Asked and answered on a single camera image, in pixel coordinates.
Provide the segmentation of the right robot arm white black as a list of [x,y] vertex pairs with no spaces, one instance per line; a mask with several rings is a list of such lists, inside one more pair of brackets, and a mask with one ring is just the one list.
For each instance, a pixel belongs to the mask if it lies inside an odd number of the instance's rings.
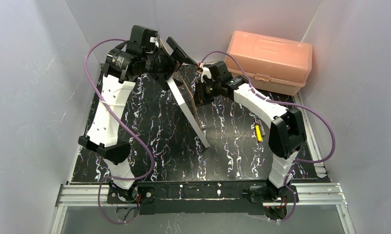
[[199,64],[201,75],[196,82],[194,103],[197,107],[211,104],[215,97],[226,97],[256,115],[269,128],[268,145],[273,153],[272,169],[268,182],[280,189],[289,183],[289,170],[293,166],[301,145],[307,136],[301,111],[271,103],[243,76],[233,76],[223,61],[212,65]]

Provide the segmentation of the yellow handled screwdriver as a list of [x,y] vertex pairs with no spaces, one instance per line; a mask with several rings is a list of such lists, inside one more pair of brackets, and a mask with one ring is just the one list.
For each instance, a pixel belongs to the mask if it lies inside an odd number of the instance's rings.
[[262,142],[263,135],[262,135],[261,127],[258,124],[256,124],[254,127],[255,127],[255,135],[256,135],[257,142]]

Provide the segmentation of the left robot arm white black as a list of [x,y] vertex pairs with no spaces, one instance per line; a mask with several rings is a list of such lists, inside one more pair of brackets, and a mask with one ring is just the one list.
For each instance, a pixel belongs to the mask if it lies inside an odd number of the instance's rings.
[[96,91],[99,104],[92,125],[78,140],[79,145],[104,159],[113,184],[122,190],[129,190],[136,180],[147,176],[133,175],[128,162],[130,144],[118,140],[119,127],[124,125],[121,116],[137,79],[147,75],[163,90],[171,90],[172,84],[182,85],[172,77],[181,65],[195,64],[173,37],[166,42],[171,54],[160,42],[158,31],[135,25],[129,40],[123,39],[108,52],[102,67],[102,88]]

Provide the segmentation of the pink plastic storage box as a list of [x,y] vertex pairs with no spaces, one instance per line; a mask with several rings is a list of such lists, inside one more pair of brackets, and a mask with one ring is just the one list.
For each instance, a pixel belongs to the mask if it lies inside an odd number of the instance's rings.
[[224,61],[232,75],[246,73],[256,89],[294,96],[312,69],[311,44],[235,31]]

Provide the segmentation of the white wooden photo frame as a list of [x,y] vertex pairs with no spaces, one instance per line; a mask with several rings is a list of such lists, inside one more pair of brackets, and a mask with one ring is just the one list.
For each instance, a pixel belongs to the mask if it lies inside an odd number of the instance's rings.
[[186,104],[185,100],[184,100],[184,97],[182,96],[177,84],[175,83],[173,77],[170,77],[168,80],[167,80],[167,84],[177,102],[177,104],[179,105],[180,109],[182,110],[182,112],[184,113],[185,117],[187,118],[188,122],[190,123],[192,129],[194,130],[194,132],[197,134],[199,140],[202,142],[202,144],[204,145],[205,148],[209,148],[210,147],[210,144],[208,143],[204,133],[202,132],[199,124],[197,123],[195,117],[193,116],[193,114],[191,113],[190,109],[189,109],[189,106]]

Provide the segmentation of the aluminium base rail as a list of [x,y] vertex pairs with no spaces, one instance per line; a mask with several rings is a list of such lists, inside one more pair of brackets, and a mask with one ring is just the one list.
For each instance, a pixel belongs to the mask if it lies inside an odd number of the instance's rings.
[[[298,205],[348,205],[339,183],[296,184]],[[62,185],[56,206],[97,206],[99,185]]]

